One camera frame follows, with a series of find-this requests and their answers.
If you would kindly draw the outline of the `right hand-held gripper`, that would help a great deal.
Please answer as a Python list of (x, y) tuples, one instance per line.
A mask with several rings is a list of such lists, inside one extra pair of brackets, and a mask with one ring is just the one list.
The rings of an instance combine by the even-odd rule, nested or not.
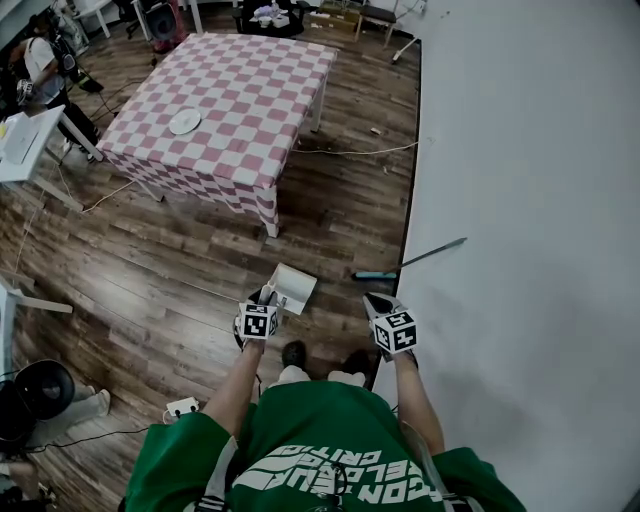
[(413, 312), (396, 298), (379, 292), (363, 297), (366, 316), (374, 343), (390, 355), (413, 349), (417, 345), (417, 324)]

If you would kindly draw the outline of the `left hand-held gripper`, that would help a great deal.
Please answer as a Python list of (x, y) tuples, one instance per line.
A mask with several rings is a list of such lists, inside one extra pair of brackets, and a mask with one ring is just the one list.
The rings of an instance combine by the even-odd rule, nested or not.
[(287, 297), (273, 291), (269, 305), (265, 304), (265, 287), (249, 296), (249, 302), (239, 305), (237, 334), (242, 341), (248, 339), (267, 340), (276, 333), (282, 320)]

